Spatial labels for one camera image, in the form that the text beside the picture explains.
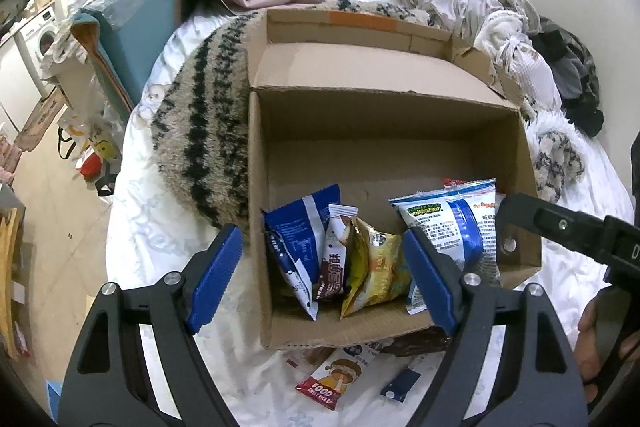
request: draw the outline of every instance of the white cabinet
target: white cabinet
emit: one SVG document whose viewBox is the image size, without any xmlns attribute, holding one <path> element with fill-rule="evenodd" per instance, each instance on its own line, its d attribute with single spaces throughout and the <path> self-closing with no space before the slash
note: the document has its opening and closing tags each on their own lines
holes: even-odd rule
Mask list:
<svg viewBox="0 0 640 427">
<path fill-rule="evenodd" d="M 18 131 L 22 130 L 39 101 L 40 92 L 24 65 L 14 38 L 10 38 L 0 46 L 0 103 Z"/>
</svg>

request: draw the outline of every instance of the human hand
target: human hand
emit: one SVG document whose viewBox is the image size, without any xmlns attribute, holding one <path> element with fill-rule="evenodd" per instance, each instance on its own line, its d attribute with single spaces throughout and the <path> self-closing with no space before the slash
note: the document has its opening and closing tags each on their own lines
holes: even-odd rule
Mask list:
<svg viewBox="0 0 640 427">
<path fill-rule="evenodd" d="M 600 370 L 605 360 L 600 360 L 596 349 L 596 297 L 591 299 L 584 313 L 578 322 L 578 340 L 575 343 L 575 360 L 578 362 L 582 381 L 588 382 L 593 380 Z M 622 359 L 634 348 L 636 343 L 640 341 L 640 331 L 636 331 L 629 335 L 621 344 L 618 356 Z M 640 349 L 636 349 L 627 360 L 640 359 Z M 592 402 L 598 396 L 598 388 L 595 384 L 589 384 L 584 388 L 584 396 L 587 402 Z"/>
</svg>

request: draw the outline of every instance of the snack bag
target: snack bag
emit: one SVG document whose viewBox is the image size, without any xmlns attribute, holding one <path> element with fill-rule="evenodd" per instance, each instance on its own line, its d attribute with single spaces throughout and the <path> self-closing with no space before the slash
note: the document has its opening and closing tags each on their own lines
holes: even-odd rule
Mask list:
<svg viewBox="0 0 640 427">
<path fill-rule="evenodd" d="M 465 182 L 463 180 L 452 180 L 450 178 L 443 178 L 442 183 L 445 188 L 460 188 L 460 185 L 466 185 L 469 182 Z M 500 192 L 495 193 L 495 212 L 498 212 L 498 208 L 500 208 L 500 203 L 507 196 L 504 194 L 500 194 Z"/>
<path fill-rule="evenodd" d="M 359 217 L 353 218 L 353 224 L 354 241 L 350 251 L 348 280 L 350 289 L 342 302 L 340 318 L 351 315 L 364 306 L 388 300 L 393 282 L 393 267 L 401 260 L 401 235 L 379 232 Z"/>
<path fill-rule="evenodd" d="M 440 365 L 442 354 L 418 355 L 403 369 L 397 377 L 382 388 L 380 394 L 391 400 L 404 402 L 409 391 L 418 381 L 418 378 L 428 370 L 433 370 Z"/>
<path fill-rule="evenodd" d="M 324 248 L 329 204 L 340 203 L 338 185 L 265 212 L 268 248 L 309 316 L 318 318 L 318 303 L 312 296 L 320 274 L 319 252 Z"/>
<path fill-rule="evenodd" d="M 495 256 L 495 180 L 420 192 L 389 202 L 409 226 L 421 227 L 433 246 L 464 271 L 498 283 Z"/>
<path fill-rule="evenodd" d="M 332 298 L 343 292 L 351 217 L 357 215 L 358 210 L 355 206 L 329 204 L 329 226 L 326 229 L 324 253 L 320 262 L 317 300 Z"/>
<path fill-rule="evenodd" d="M 373 362 L 382 347 L 382 343 L 339 347 L 309 378 L 299 383 L 296 390 L 334 411 L 338 399 Z"/>
<path fill-rule="evenodd" d="M 383 302 L 392 301 L 393 299 L 404 295 L 411 286 L 411 272 L 404 261 L 402 239 L 400 240 L 400 247 L 398 249 L 398 260 L 391 267 L 391 272 L 391 286 L 389 286 L 389 291 L 386 293 L 386 298 Z"/>
<path fill-rule="evenodd" d="M 423 312 L 427 309 L 427 305 L 424 303 L 422 294 L 418 289 L 415 281 L 411 279 L 411 286 L 409 286 L 409 294 L 406 296 L 406 310 L 409 315 L 415 315 Z"/>
</svg>

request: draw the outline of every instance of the cardboard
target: cardboard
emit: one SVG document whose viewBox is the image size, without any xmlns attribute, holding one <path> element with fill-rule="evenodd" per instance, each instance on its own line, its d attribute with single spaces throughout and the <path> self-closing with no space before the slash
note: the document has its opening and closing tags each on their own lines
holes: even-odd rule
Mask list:
<svg viewBox="0 0 640 427">
<path fill-rule="evenodd" d="M 247 45 L 250 255 L 265 347 L 345 346 L 431 326 L 404 299 L 340 320 L 321 303 L 312 321 L 274 300 L 262 209 L 338 183 L 342 203 L 384 232 L 406 227 L 388 198 L 442 187 L 443 178 L 497 178 L 500 192 L 536 195 L 518 108 L 488 85 L 509 85 L 489 57 L 448 32 L 381 16 L 271 9 Z M 498 258 L 513 288 L 541 264 L 540 239 L 514 231 Z"/>
</svg>

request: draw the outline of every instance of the fuzzy striped fabric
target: fuzzy striped fabric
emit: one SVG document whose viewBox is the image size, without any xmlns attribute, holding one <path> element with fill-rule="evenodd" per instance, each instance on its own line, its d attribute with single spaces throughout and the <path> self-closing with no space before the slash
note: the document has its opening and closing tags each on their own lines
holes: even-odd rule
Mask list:
<svg viewBox="0 0 640 427">
<path fill-rule="evenodd" d="M 421 10 L 339 0 L 308 9 L 375 13 L 429 23 Z M 177 200 L 215 227 L 248 229 L 249 81 L 244 44 L 266 12 L 243 14 L 214 31 L 185 61 L 152 122 L 162 178 Z"/>
</svg>

